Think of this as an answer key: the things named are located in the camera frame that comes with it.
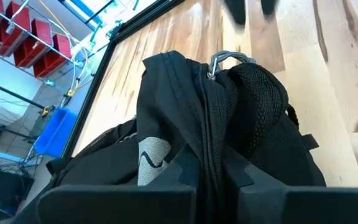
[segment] black frame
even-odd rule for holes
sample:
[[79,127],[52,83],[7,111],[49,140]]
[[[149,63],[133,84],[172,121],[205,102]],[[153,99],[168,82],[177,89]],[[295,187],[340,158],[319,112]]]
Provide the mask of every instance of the black frame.
[[78,114],[78,118],[75,122],[73,131],[71,132],[66,146],[62,152],[63,158],[70,158],[73,154],[74,148],[77,144],[78,138],[80,137],[83,126],[88,117],[94,98],[99,90],[99,86],[103,80],[104,74],[107,70],[116,45],[119,44],[121,41],[125,40],[127,37],[131,36],[133,33],[143,28],[144,26],[146,26],[147,24],[154,21],[161,15],[165,14],[175,6],[179,5],[183,1],[185,0],[157,0],[149,7],[144,9],[142,12],[140,12],[138,15],[134,16],[129,21],[123,23],[119,27],[119,30],[117,31],[116,35],[112,36],[106,53],[104,53],[102,61],[99,65],[98,71],[96,72],[89,91],[86,94],[84,104],[81,107],[80,113]]

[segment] backpack strap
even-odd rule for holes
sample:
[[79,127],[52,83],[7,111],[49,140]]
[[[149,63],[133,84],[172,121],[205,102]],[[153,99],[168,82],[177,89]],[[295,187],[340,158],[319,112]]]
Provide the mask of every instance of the backpack strap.
[[58,158],[47,162],[46,166],[50,175],[55,175],[66,168],[67,164],[72,160],[72,158]]
[[302,136],[302,142],[303,144],[305,144],[305,147],[309,151],[319,147],[317,141],[314,139],[314,137],[311,134],[306,134]]

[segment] window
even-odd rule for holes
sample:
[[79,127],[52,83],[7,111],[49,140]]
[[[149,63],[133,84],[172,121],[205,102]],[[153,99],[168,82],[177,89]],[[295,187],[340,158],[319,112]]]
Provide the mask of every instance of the window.
[[134,17],[156,0],[59,0],[85,24],[95,30]]

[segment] black fabric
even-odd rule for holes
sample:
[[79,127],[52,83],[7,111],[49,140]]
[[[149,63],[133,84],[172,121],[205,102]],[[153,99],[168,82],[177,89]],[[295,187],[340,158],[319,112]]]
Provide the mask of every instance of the black fabric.
[[302,141],[308,150],[312,150],[318,147],[317,141],[311,134],[306,134],[302,136]]
[[55,174],[59,173],[60,171],[62,171],[70,161],[71,161],[71,158],[70,159],[58,158],[58,159],[54,159],[52,161],[47,162],[46,166],[47,166],[49,173],[51,175],[55,175]]
[[[64,188],[61,197],[56,197],[56,194],[42,197],[42,219],[75,223],[75,218],[64,222],[62,217],[58,217],[74,217],[75,210],[72,215],[68,215],[67,211],[55,211],[68,208],[71,204],[73,207],[83,205],[84,212],[88,207],[89,217],[100,216],[98,206],[102,211],[106,211],[106,205],[111,209],[119,206],[118,201],[98,204],[91,197],[100,192],[92,185],[112,186],[110,192],[108,187],[102,187],[107,198],[116,194],[116,185],[120,189],[130,187],[128,189],[132,189],[134,195],[138,191],[144,193],[143,187],[134,184],[141,177],[137,176],[138,142],[149,137],[163,139],[172,147],[164,159],[170,164],[149,185],[156,188],[164,184],[169,187],[197,187],[196,223],[225,223],[227,216],[232,214],[226,209],[237,205],[235,202],[226,205],[230,202],[226,197],[222,168],[222,154],[226,148],[233,148],[278,182],[297,186],[325,185],[309,153],[310,141],[298,131],[295,109],[288,104],[287,92],[263,67],[242,63],[220,71],[215,80],[209,80],[206,76],[207,64],[186,59],[175,51],[147,58],[144,65],[146,71],[142,76],[136,119],[107,130],[65,167],[59,168],[51,189],[62,185],[74,187]],[[182,159],[180,155],[184,150],[187,158],[192,159]],[[179,166],[185,162],[191,165],[186,168]],[[234,169],[240,166],[233,164],[227,167],[230,167],[230,174],[235,174]],[[190,169],[197,171],[191,175]],[[179,183],[176,179],[175,184],[165,181],[178,176]],[[76,191],[79,185],[82,189],[80,193]],[[72,193],[78,198],[68,200],[72,198]],[[124,219],[114,221],[122,223]]]
[[284,184],[325,186],[324,177],[314,164],[301,134],[286,114],[282,114],[249,160]]
[[195,197],[196,189],[185,185],[152,188],[133,185],[66,185],[43,195],[39,201],[38,213],[41,224],[182,224],[194,220]]
[[22,211],[20,211],[16,216],[11,220],[11,224],[39,224],[39,217],[37,214],[37,205],[39,202],[40,197],[49,190],[53,189],[53,182],[49,182],[44,189],[40,191],[40,193],[35,196],[33,200],[25,207]]
[[274,15],[277,0],[260,0],[260,4],[262,5],[262,12],[265,17],[271,17]]

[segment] wall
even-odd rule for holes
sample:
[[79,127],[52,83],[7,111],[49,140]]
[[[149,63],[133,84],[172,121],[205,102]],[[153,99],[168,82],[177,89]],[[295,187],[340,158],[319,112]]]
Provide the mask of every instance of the wall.
[[[5,59],[13,62],[13,57]],[[40,80],[0,59],[0,86],[32,99],[41,84]],[[28,103],[20,102],[18,98],[0,90],[0,124],[8,126],[15,122],[23,116],[28,106]]]

